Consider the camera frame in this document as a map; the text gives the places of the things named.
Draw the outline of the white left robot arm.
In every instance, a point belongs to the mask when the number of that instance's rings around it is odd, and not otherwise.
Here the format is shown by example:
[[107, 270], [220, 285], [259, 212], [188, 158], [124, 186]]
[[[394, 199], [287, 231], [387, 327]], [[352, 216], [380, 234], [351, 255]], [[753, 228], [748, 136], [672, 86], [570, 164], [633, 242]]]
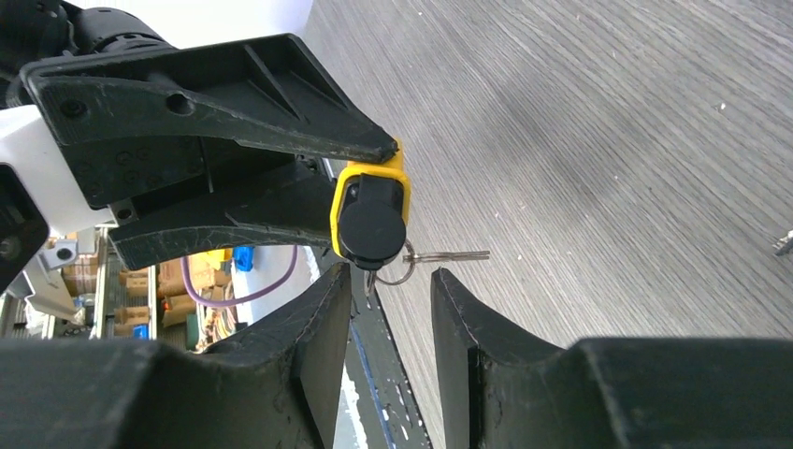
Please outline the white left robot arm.
[[405, 241], [397, 142], [294, 34], [179, 50], [116, 8], [5, 1], [1, 77], [129, 268], [292, 244], [376, 270]]

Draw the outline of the silver key bunch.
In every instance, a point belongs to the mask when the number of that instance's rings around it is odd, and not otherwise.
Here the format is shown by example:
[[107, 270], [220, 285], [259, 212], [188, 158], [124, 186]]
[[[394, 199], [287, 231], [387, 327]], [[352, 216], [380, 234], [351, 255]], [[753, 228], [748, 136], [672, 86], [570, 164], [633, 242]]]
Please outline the silver key bunch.
[[371, 296], [378, 284], [385, 286], [399, 286], [407, 282], [416, 266], [419, 264], [445, 263], [445, 262], [470, 262], [484, 261], [491, 256], [489, 250], [467, 251], [467, 252], [434, 252], [418, 253], [414, 245], [407, 239], [404, 243], [405, 254], [401, 256], [401, 261], [407, 266], [405, 273], [396, 280], [386, 280], [382, 278], [377, 270], [366, 271], [364, 275], [364, 292], [367, 297]]

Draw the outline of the yellow small padlock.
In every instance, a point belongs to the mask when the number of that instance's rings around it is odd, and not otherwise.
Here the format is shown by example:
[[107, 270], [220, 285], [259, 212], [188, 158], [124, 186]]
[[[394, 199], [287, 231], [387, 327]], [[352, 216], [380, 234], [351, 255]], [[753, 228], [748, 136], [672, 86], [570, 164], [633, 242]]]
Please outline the yellow small padlock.
[[365, 271], [376, 272], [403, 249], [410, 216], [411, 179], [402, 142], [381, 164], [347, 163], [337, 178], [329, 214], [332, 249]]

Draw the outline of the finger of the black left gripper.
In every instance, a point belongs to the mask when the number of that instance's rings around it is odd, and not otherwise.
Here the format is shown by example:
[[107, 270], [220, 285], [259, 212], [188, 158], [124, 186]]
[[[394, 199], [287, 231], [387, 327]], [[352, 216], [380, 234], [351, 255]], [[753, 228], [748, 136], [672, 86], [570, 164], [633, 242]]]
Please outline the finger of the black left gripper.
[[123, 224], [108, 232], [128, 268], [216, 249], [330, 245], [335, 183], [292, 163]]
[[50, 58], [21, 81], [94, 210], [201, 175], [203, 138], [368, 163], [397, 151], [291, 34]]

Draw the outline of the small silver key with ring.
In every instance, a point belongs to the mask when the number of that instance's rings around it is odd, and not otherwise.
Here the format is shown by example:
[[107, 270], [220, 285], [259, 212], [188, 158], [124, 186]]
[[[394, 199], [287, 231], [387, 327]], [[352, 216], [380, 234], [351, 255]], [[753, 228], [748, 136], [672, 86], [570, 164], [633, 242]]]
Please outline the small silver key with ring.
[[773, 245], [773, 251], [776, 256], [784, 256], [792, 252], [793, 249], [793, 230], [789, 230], [785, 235], [779, 238]]

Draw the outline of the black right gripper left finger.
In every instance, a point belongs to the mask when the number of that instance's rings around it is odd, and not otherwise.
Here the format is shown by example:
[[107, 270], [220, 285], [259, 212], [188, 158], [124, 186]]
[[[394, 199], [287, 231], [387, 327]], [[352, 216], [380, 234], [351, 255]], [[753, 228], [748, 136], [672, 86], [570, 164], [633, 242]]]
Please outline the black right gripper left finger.
[[5, 448], [329, 448], [351, 273], [196, 355], [158, 340], [3, 340]]

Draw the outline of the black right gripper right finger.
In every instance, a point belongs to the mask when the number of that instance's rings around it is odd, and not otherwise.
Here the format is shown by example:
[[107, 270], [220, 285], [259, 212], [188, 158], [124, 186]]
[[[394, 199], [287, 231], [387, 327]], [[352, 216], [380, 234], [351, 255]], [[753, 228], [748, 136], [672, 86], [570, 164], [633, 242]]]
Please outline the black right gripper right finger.
[[561, 348], [431, 277], [450, 448], [788, 448], [792, 344], [589, 338]]

